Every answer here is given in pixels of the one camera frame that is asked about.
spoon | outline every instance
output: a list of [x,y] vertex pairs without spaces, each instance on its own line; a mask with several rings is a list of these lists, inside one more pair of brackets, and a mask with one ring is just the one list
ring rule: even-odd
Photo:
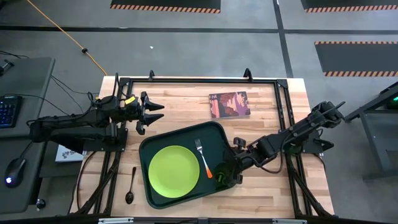
[[134,200],[134,194],[131,192],[131,190],[132,190],[132,181],[134,180],[134,175],[136,174],[136,169],[137,167],[132,168],[130,191],[127,192],[126,194],[126,203],[128,205],[131,204],[132,201]]

wooden table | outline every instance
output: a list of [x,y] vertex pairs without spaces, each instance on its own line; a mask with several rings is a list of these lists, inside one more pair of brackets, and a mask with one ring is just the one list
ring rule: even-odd
[[[299,121],[310,112],[307,92],[303,79],[287,79],[294,118]],[[114,77],[105,77],[101,87],[100,97],[112,93]],[[154,103],[165,106],[157,113],[165,116],[146,128],[146,135],[140,136],[135,131],[136,123],[128,123],[129,137],[126,151],[122,153],[118,178],[114,191],[112,208],[113,217],[211,217],[211,218],[293,218],[292,199],[286,166],[280,174],[269,174],[257,167],[243,172],[241,185],[218,192],[203,198],[198,198],[179,205],[157,210],[146,200],[138,148],[142,140],[156,134],[173,131],[194,124],[211,120],[208,95],[246,91],[248,93],[251,115],[249,118],[219,119],[226,131],[230,144],[234,137],[241,137],[247,143],[259,137],[276,133],[280,129],[279,117],[275,100],[274,88],[267,84],[222,84],[222,83],[135,83],[133,93],[139,95],[146,91]],[[284,94],[282,94],[284,114],[287,114]],[[100,179],[104,153],[97,153],[89,161],[81,178],[80,203],[83,204],[93,193]],[[322,163],[311,154],[303,154],[303,164],[307,184],[326,211],[333,213],[333,206],[328,190],[325,171]],[[132,168],[136,166],[134,178],[134,201],[127,205],[125,194],[129,191]],[[279,158],[266,165],[268,169],[279,168]],[[302,193],[297,186],[300,208],[304,211]],[[108,195],[104,191],[101,211],[103,211]],[[71,212],[76,211],[73,202]]]

orange and black striped mat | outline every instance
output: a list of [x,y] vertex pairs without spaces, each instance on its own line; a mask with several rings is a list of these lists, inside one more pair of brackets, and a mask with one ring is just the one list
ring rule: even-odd
[[112,0],[111,9],[217,14],[221,0]]
[[397,41],[317,41],[326,77],[398,77]]
[[398,9],[396,0],[301,0],[306,12],[349,12]]

lime green plate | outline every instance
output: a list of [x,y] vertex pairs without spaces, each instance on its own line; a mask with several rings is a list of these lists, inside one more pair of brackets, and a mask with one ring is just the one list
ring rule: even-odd
[[149,164],[149,182],[163,197],[178,198],[188,194],[199,179],[197,157],[186,147],[167,146]]

green tray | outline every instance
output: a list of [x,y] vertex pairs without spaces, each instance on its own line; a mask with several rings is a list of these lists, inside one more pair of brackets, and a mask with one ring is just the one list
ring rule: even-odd
[[[200,139],[207,165],[214,175],[215,167],[224,162],[223,155],[225,153],[231,153],[231,147],[228,144],[224,129],[217,122],[210,121],[149,137],[139,146],[139,157],[141,160],[145,193],[147,201],[152,207],[157,209],[167,208],[230,188],[219,183],[214,177],[212,179],[207,177],[205,165],[200,153],[196,149],[195,139]],[[167,198],[159,195],[150,185],[148,168],[150,161],[157,152],[164,147],[174,145],[186,147],[194,153],[199,162],[200,175],[198,183],[191,192],[183,197]]]

